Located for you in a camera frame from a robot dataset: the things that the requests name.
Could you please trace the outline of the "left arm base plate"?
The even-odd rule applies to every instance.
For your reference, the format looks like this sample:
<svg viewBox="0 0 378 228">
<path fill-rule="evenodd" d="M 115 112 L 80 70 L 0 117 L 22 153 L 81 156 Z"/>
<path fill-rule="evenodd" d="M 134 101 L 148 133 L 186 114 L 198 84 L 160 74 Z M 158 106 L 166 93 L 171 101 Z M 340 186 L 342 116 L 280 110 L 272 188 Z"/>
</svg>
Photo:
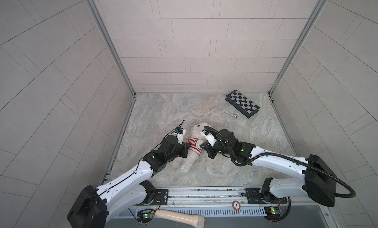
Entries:
<svg viewBox="0 0 378 228">
<path fill-rule="evenodd" d="M 141 204 L 149 206 L 167 205 L 168 193 L 168 189 L 156 189 L 154 192 L 148 192 Z"/>
</svg>

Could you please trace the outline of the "red white striped sweater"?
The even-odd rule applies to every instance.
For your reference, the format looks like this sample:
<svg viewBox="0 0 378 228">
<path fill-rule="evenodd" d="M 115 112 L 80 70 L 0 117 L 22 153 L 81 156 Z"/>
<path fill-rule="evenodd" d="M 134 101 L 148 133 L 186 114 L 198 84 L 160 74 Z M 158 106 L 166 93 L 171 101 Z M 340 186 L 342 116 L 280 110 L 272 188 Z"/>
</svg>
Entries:
<svg viewBox="0 0 378 228">
<path fill-rule="evenodd" d="M 202 153 L 202 148 L 200 147 L 201 144 L 204 143 L 204 140 L 201 138 L 190 137 L 187 139 L 186 143 L 190 144 L 189 151 L 200 155 Z"/>
</svg>

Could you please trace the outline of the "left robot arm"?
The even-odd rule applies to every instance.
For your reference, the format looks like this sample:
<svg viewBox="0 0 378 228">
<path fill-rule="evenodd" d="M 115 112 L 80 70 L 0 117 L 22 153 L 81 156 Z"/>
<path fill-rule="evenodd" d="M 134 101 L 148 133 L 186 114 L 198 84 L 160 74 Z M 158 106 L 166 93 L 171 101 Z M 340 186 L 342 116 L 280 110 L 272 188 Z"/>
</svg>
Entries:
<svg viewBox="0 0 378 228">
<path fill-rule="evenodd" d="M 69 224 L 73 228 L 103 228 L 127 208 L 150 203 L 156 189 L 149 179 L 175 158 L 187 158 L 190 147 L 190 143 L 179 142 L 176 136 L 168 135 L 157 150 L 142 157 L 131 170 L 96 188 L 88 185 L 68 212 Z"/>
</svg>

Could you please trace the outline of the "white teddy bear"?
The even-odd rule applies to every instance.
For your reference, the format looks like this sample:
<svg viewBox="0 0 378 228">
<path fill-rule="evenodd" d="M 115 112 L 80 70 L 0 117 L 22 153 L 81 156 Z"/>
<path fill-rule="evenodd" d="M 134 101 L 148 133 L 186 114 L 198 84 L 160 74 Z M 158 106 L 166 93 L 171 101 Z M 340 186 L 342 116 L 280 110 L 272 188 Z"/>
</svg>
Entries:
<svg viewBox="0 0 378 228">
<path fill-rule="evenodd" d="M 201 132 L 202 132 L 202 130 L 204 130 L 205 126 L 209 126 L 210 127 L 210 125 L 207 124 L 206 122 L 202 122 L 202 123 L 198 123 L 198 124 L 194 125 L 192 127 L 192 129 L 191 129 L 191 135 L 190 135 L 190 137 L 201 138 L 201 139 L 204 140 L 204 143 L 206 143 L 207 142 L 206 138 L 201 135 Z M 189 170 L 191 169 L 191 167 L 193 166 L 193 164 L 196 162 L 196 160 L 199 157 L 200 157 L 200 155 L 197 155 L 196 153 L 193 153 L 193 152 L 189 151 L 188 157 L 184 160 L 184 162 L 183 162 L 183 164 L 181 166 L 181 171 L 183 173 L 189 172 Z"/>
</svg>

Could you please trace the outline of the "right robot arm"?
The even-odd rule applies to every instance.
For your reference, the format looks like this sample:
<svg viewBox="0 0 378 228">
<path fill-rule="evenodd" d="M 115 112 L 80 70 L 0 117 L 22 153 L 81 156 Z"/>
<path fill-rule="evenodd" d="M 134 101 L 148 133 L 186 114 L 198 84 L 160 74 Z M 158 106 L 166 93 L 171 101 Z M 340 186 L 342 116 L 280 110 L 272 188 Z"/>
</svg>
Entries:
<svg viewBox="0 0 378 228">
<path fill-rule="evenodd" d="M 260 194 L 267 202 L 272 203 L 279 198 L 306 197 L 320 205 L 334 207 L 336 198 L 356 196 L 355 190 L 340 180 L 317 155 L 304 158 L 279 154 L 241 142 L 226 129 L 216 131 L 209 126 L 201 131 L 201 135 L 206 138 L 201 148 L 211 159 L 217 154 L 224 154 L 238 167 L 265 167 L 289 175 L 289 179 L 265 180 Z"/>
</svg>

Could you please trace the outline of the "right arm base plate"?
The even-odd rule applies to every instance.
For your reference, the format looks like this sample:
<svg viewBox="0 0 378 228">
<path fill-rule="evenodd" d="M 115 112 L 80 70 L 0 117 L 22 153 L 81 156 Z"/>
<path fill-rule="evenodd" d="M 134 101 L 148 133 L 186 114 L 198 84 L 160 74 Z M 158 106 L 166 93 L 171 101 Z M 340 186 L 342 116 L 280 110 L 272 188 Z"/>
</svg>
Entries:
<svg viewBox="0 0 378 228">
<path fill-rule="evenodd" d="M 262 193 L 260 188 L 247 188 L 245 192 L 241 193 L 242 196 L 246 197 L 248 204 L 278 204 L 288 203 L 287 198 L 277 198 L 270 192 Z"/>
</svg>

